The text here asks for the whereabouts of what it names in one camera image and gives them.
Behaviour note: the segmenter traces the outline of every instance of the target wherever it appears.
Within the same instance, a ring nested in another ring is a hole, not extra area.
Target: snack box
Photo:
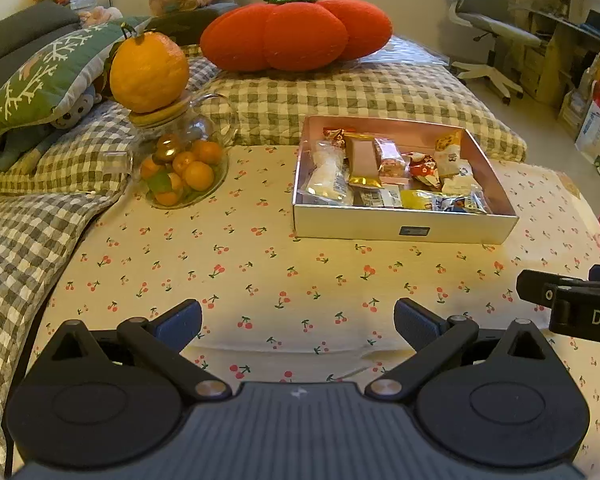
[[[438,137],[460,130],[461,157],[467,159],[493,214],[414,211],[406,209],[317,205],[299,191],[314,170],[311,146],[323,128],[353,128],[359,133],[393,139],[402,152],[433,154]],[[298,151],[293,211],[296,235],[407,242],[501,244],[518,222],[511,202],[480,146],[464,128],[398,119],[307,116]]]

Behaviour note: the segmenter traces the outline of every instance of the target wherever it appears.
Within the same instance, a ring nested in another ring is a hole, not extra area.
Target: bed
[[[390,319],[393,302],[406,295],[442,316],[461,310],[494,328],[518,311],[546,326],[546,312],[515,297],[513,279],[522,267],[584,276],[600,262],[600,228],[586,202],[564,176],[520,163],[524,141],[436,56],[399,38],[381,56],[309,79],[218,73],[193,51],[190,88],[226,95],[240,126],[227,181],[196,206],[151,209],[126,176],[107,174],[104,154],[129,152],[133,141],[125,111],[111,103],[66,134],[35,177],[17,166],[0,174],[0,470],[8,463],[1,422],[16,364],[30,365],[65,319],[112,328],[198,298],[204,328],[184,353],[234,386],[242,378],[368,381],[410,352]],[[499,160],[519,226],[500,247],[295,238],[292,145],[304,115],[315,112],[466,127]],[[547,222],[548,213],[564,222]],[[27,260],[32,254],[39,259]],[[378,286],[380,276],[386,286]],[[369,295],[361,285],[378,288]],[[327,302],[342,307],[318,307]],[[42,322],[32,330],[36,314]],[[29,332],[31,361],[20,355]],[[597,421],[578,464],[600,467],[600,345],[552,339]]]

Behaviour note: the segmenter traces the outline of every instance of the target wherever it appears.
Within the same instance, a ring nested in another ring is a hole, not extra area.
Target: stuffed toy
[[[213,20],[200,38],[205,57],[232,72],[315,70],[368,56],[393,33],[389,17],[362,0],[264,1]]]
[[[91,10],[81,10],[78,12],[78,16],[80,16],[80,26],[87,28],[91,27],[91,25],[100,25],[101,23],[109,22],[110,20],[120,20],[122,12],[116,7],[105,9],[103,6],[97,6]]]
[[[102,98],[96,94],[93,85],[89,86],[71,110],[55,121],[16,128],[4,134],[4,148],[0,150],[0,171],[8,171],[20,160],[22,173],[33,173],[46,150],[67,130],[73,128],[91,111],[93,105],[100,101]]]

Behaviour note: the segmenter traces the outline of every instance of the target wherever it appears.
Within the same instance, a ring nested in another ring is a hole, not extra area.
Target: tomato plush pillow
[[[200,47],[233,72],[302,72],[368,56],[393,33],[389,17],[362,0],[265,0],[213,21]]]

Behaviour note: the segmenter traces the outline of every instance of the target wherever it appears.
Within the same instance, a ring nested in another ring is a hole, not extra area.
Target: screw
[[[200,397],[218,397],[226,391],[226,384],[222,381],[202,381],[196,384],[196,393]]]
[[[402,385],[393,379],[378,379],[371,383],[371,391],[377,396],[391,397],[402,390]]]

